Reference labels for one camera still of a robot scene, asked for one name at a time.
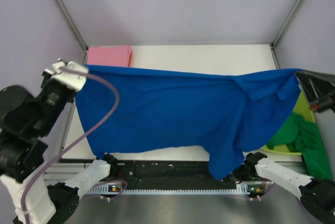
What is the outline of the blue t shirt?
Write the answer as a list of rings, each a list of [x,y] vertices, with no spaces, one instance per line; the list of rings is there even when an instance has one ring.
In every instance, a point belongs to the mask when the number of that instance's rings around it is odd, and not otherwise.
[[[196,145],[217,180],[267,144],[300,94],[293,69],[226,76],[91,65],[90,72],[120,96],[87,138],[95,156]]]

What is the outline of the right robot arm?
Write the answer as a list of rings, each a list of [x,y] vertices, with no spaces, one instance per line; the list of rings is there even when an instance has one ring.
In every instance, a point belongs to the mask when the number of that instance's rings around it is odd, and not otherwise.
[[[310,110],[334,110],[334,75],[301,70],[295,72],[299,88]],[[312,216],[322,223],[334,223],[334,181],[318,179],[286,168],[261,152],[250,153],[232,172],[238,181],[270,180],[292,193]]]

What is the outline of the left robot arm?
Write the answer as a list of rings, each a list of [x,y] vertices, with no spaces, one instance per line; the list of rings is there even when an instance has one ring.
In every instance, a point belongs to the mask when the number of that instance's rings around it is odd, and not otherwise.
[[[16,208],[14,223],[64,223],[100,180],[119,173],[106,154],[72,179],[46,185],[43,154],[47,136],[67,103],[83,88],[88,68],[59,60],[45,69],[38,96],[12,85],[1,90],[1,182]]]

